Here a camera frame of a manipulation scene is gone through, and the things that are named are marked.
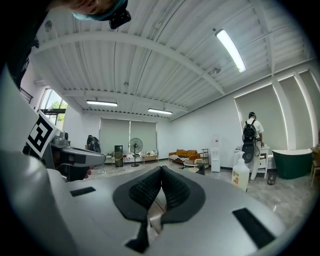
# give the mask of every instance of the white corrugated ceiling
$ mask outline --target white corrugated ceiling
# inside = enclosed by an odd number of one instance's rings
[[[127,10],[132,20],[111,30],[108,21],[79,21],[55,9],[37,34],[31,62],[79,112],[157,116],[148,112],[154,108],[176,118],[263,71],[271,75],[283,63],[311,58],[302,33],[271,0],[129,0]],[[232,38],[245,72],[218,41],[219,29]]]

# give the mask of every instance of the white shirt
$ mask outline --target white shirt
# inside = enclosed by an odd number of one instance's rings
[[[249,118],[246,122],[251,125],[254,120],[255,120],[254,118]],[[262,134],[264,132],[264,128],[262,127],[262,124],[258,120],[255,120],[253,126],[257,133],[256,137],[260,138],[259,134]]]

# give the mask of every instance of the gray roller blind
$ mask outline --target gray roller blind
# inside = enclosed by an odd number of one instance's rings
[[[142,151],[157,149],[157,124],[155,122],[131,121],[130,139],[139,138],[143,143]]]
[[[280,81],[280,85],[293,115],[296,149],[309,149],[313,146],[313,134],[309,111],[302,91],[293,76]]]
[[[116,145],[123,146],[123,154],[129,153],[129,123],[127,120],[101,119],[100,147],[103,154],[110,154]]]
[[[314,113],[315,113],[316,123],[318,128],[320,128],[320,89],[317,87],[317,84],[314,78],[312,77],[310,71],[302,73],[300,74],[300,76],[310,95]]]
[[[272,150],[288,149],[284,116],[272,85],[237,97],[235,102],[242,127],[250,112],[256,114],[264,129],[263,142],[270,146],[269,154],[272,154]]]

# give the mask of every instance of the brown leather couch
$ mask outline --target brown leather couch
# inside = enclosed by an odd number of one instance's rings
[[[171,159],[170,156],[177,155],[179,158],[177,159]],[[189,160],[196,160],[201,158],[200,154],[197,153],[196,150],[183,150],[183,149],[177,149],[176,152],[169,153],[169,161],[173,161],[176,163],[183,164],[184,161],[181,158],[189,158]]]

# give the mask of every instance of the ceiling light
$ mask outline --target ceiling light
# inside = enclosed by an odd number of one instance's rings
[[[86,103],[91,105],[104,105],[104,106],[111,106],[111,107],[118,106],[118,104],[114,102],[106,102],[106,101],[99,101],[99,100],[87,100]]]
[[[160,114],[166,114],[166,115],[171,115],[172,114],[172,112],[170,112],[170,111],[158,110],[158,109],[153,109],[153,108],[149,108],[148,111],[149,112],[160,113]]]
[[[220,40],[220,42],[224,45],[228,53],[231,55],[234,63],[236,64],[237,68],[239,69],[239,72],[242,73],[246,71],[245,64],[234,44],[234,42],[231,40],[228,33],[221,29],[216,34],[216,37]]]

